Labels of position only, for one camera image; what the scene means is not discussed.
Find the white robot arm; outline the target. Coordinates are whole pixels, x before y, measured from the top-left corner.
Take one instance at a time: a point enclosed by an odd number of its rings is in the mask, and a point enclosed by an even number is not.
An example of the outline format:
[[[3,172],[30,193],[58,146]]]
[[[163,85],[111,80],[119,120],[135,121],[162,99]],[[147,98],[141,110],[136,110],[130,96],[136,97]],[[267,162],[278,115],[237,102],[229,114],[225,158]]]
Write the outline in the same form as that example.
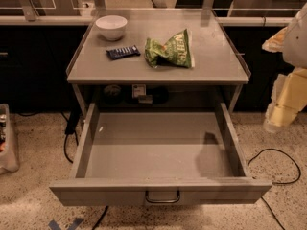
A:
[[[289,25],[262,45],[268,52],[281,52],[283,60],[294,70],[287,76],[279,74],[273,84],[264,129],[276,133],[289,126],[307,106],[307,5]]]

